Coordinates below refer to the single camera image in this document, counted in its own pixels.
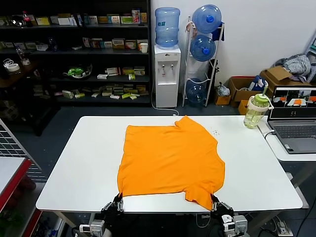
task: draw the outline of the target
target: wire rack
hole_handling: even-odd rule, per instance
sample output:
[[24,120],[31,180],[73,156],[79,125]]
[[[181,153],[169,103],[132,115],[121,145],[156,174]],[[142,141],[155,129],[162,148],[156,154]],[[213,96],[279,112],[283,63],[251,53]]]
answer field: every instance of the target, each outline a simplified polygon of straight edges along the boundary
[[34,161],[31,155],[25,150],[21,143],[16,139],[13,133],[0,119],[0,157],[6,158],[26,158],[32,162],[27,176],[37,183],[45,183],[46,176],[41,167]]
[[191,80],[189,78],[189,72],[191,72],[191,71],[190,71],[190,68],[188,66],[188,61],[189,61],[190,57],[192,57],[192,54],[190,53],[190,48],[191,48],[191,41],[192,41],[192,38],[193,38],[193,31],[195,29],[195,26],[194,26],[193,22],[191,21],[191,17],[190,16],[188,17],[188,25],[189,25],[189,28],[187,30],[187,41],[186,41],[186,49],[187,49],[187,51],[186,51],[186,60],[185,60],[186,73],[185,73],[185,77],[184,77],[184,90],[183,90],[183,97],[182,97],[182,107],[185,104],[185,100],[188,99],[187,95],[186,95],[186,87],[187,87],[187,82],[189,80],[192,81],[195,84],[203,84],[203,83],[206,83],[206,82],[209,81],[209,86],[208,86],[208,90],[207,90],[207,96],[206,96],[206,100],[205,100],[205,104],[204,104],[204,106],[207,106],[209,94],[210,94],[210,91],[211,91],[212,81],[213,81],[214,74],[215,74],[216,65],[218,63],[217,52],[218,52],[218,49],[219,49],[219,46],[220,46],[220,42],[222,41],[222,36],[223,36],[223,33],[224,33],[225,24],[224,24],[224,22],[222,22],[222,26],[219,27],[219,29],[221,29],[221,33],[220,33],[220,36],[219,36],[219,40],[217,40],[217,43],[216,43],[216,50],[215,50],[214,56],[209,60],[209,63],[212,65],[212,68],[213,68],[211,77],[209,78],[207,76],[207,73],[204,72],[204,75],[205,75],[206,79],[202,80],[201,82],[195,82],[195,81],[193,81],[193,80]]

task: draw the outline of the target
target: white table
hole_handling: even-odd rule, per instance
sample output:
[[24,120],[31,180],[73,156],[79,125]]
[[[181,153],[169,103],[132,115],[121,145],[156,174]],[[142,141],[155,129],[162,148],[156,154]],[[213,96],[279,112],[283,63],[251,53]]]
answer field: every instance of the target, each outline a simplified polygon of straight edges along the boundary
[[[6,188],[12,181],[14,175],[25,161],[25,158],[0,157],[0,197],[6,192]],[[2,200],[0,203],[0,212],[7,200]]]
[[[264,116],[258,125],[263,135],[271,130],[267,118],[268,116]],[[298,187],[316,171],[316,154],[289,154],[275,135],[268,135],[266,141],[278,160],[303,162],[305,164],[291,180],[294,187]]]
[[[191,116],[218,141],[226,163],[216,193],[235,211],[285,210],[302,201],[260,131],[243,126],[244,116]],[[36,206],[61,212],[100,212],[118,194],[117,174],[128,125],[174,125],[181,117],[82,117],[52,171]],[[124,197],[126,213],[203,213],[184,193]]]

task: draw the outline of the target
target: cardboard box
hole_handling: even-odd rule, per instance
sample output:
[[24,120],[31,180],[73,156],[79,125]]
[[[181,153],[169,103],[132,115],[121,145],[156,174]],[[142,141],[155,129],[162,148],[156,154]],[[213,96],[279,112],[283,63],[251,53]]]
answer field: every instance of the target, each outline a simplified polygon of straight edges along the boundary
[[216,105],[229,105],[229,102],[231,101],[231,96],[218,96],[217,93],[215,93],[215,104]]
[[240,115],[246,115],[248,107],[248,100],[242,100],[238,106],[238,111]]
[[248,88],[254,77],[231,77],[228,82],[228,88],[231,92],[231,106],[238,107],[241,100],[249,100],[255,94],[261,91],[240,90],[244,87]]
[[264,78],[265,80],[267,80],[267,82],[269,84],[269,87],[268,87],[269,92],[267,91],[268,96],[269,96],[269,93],[271,93],[271,92],[273,94],[273,91],[274,91],[276,85],[289,85],[289,86],[291,86],[291,85],[311,85],[308,82],[291,80],[289,77],[291,77],[292,74],[289,73],[287,70],[285,70],[281,66],[277,66],[277,67],[269,68],[267,70],[263,70],[260,73],[260,76],[262,78]]

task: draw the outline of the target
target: cable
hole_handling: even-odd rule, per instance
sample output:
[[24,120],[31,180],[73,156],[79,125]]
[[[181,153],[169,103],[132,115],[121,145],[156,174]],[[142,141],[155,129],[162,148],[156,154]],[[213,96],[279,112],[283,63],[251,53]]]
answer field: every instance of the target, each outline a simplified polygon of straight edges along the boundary
[[268,133],[266,133],[265,139],[267,138],[267,136],[268,136],[269,134],[275,135],[276,133],[275,133],[275,132],[268,132]]
[[298,237],[298,234],[300,233],[300,230],[301,230],[301,228],[302,228],[304,222],[306,221],[306,219],[308,218],[308,216],[309,216],[310,213],[312,212],[312,209],[313,209],[313,207],[314,207],[314,205],[315,205],[315,202],[316,202],[316,197],[314,198],[314,202],[313,202],[313,204],[312,204],[312,207],[310,208],[309,212],[307,213],[307,215],[306,215],[305,218],[303,219],[303,221],[302,221],[300,227],[298,228],[296,237]]
[[197,227],[199,227],[199,228],[205,228],[205,227],[208,226],[208,224],[209,224],[210,221],[211,221],[211,213],[209,214],[209,219],[208,219],[207,224],[206,224],[205,226],[199,226],[199,225],[198,225],[198,215],[196,214],[196,224],[197,224]]
[[174,109],[160,109],[160,108],[156,108],[153,104],[153,91],[154,91],[154,85],[153,85],[153,88],[152,88],[152,107],[155,109],[155,110],[169,110],[169,111],[173,111],[173,112],[176,112],[177,114],[173,114],[173,116],[179,116],[179,111],[177,110],[174,110]]
[[74,230],[78,231],[78,230],[79,230],[79,226],[75,226],[75,227],[73,227],[73,228],[71,229],[71,235],[72,235],[73,237],[76,237]]
[[273,233],[273,232],[270,231],[270,230],[266,230],[266,229],[261,230],[261,231],[259,232],[259,234],[258,234],[258,237],[260,237],[260,235],[261,235],[263,232],[268,232],[268,233],[272,234],[273,236],[278,237],[277,234]]

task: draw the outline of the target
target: orange t-shirt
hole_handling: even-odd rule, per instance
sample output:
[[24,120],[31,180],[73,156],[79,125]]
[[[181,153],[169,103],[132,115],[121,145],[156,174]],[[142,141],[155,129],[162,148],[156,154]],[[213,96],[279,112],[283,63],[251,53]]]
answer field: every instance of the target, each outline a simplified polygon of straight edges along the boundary
[[186,200],[212,209],[210,194],[224,183],[217,141],[187,116],[175,126],[128,126],[118,171],[123,196],[185,192]]

